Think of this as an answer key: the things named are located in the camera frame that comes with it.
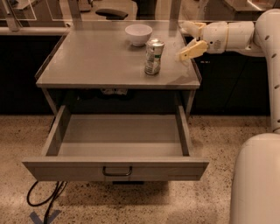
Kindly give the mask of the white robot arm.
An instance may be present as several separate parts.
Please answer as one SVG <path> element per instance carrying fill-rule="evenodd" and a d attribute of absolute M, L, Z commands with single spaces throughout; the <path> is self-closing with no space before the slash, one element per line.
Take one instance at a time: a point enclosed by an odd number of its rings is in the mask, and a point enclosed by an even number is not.
<path fill-rule="evenodd" d="M 234 161 L 229 224 L 280 224 L 280 10 L 269 9 L 255 21 L 184 21 L 192 37 L 177 58 L 235 52 L 266 62 L 269 131 L 250 137 Z"/>

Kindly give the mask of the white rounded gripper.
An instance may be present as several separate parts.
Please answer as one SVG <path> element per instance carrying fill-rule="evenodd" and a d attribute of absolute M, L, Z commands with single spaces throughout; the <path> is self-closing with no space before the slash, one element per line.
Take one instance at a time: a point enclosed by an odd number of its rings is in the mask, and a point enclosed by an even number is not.
<path fill-rule="evenodd" d="M 180 61 L 190 60 L 201 56 L 203 53 L 224 53 L 228 38 L 228 23 L 215 22 L 211 24 L 184 21 L 181 28 L 185 34 L 199 38 L 202 33 L 203 40 L 193 39 L 187 46 L 178 52 Z"/>

